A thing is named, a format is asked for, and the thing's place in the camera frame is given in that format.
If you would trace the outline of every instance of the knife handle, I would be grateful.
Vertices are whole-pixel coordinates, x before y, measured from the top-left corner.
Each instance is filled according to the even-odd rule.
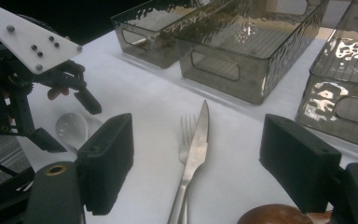
[[[181,180],[178,190],[176,191],[175,200],[173,201],[172,210],[170,213],[170,218],[168,219],[168,224],[180,224],[183,214],[183,209],[185,207],[185,197],[187,194],[188,181]]]

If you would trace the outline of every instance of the white mounting plate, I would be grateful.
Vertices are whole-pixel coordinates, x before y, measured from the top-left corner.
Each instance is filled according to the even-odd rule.
[[[2,8],[0,41],[34,74],[46,72],[81,52],[78,44]]]

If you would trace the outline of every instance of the textured plastic bin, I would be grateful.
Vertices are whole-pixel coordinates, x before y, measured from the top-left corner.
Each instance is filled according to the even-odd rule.
[[[358,0],[313,63],[296,121],[358,144]]]
[[[229,0],[152,0],[111,18],[123,52],[162,68],[179,55],[174,36]]]
[[[318,34],[328,3],[304,1],[301,14],[291,14],[268,2],[231,1],[178,34],[183,77],[262,104]]]

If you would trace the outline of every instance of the knife blade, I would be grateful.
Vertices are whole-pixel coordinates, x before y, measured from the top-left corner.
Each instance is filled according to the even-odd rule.
[[[193,141],[188,151],[185,170],[183,171],[178,190],[176,191],[175,200],[173,201],[168,224],[179,224],[182,220],[183,207],[187,186],[191,182],[196,170],[205,162],[206,152],[208,149],[209,137],[209,108],[206,101],[202,104],[199,120],[197,121],[196,131],[194,132]]]

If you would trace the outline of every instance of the white table surface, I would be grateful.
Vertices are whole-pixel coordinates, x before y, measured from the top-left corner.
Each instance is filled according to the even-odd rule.
[[[105,120],[132,113],[134,164],[111,213],[87,223],[167,223],[184,165],[178,159],[182,114],[199,114],[207,100],[211,135],[206,162],[189,189],[189,223],[237,223],[248,210],[262,204],[294,205],[274,177],[260,164],[259,149],[266,113],[294,119],[309,69],[331,30],[322,29],[262,105],[242,100],[183,79],[179,62],[168,69],[124,54],[114,32],[84,46],[74,60],[86,67],[88,88],[103,107],[90,115],[73,94],[54,101],[48,88],[36,85],[29,95],[35,127],[58,140],[55,122],[67,112],[82,114],[95,131]],[[323,140],[343,153],[341,165],[358,161],[358,146],[322,133]],[[33,167],[73,161],[71,153],[50,154],[19,138]]]

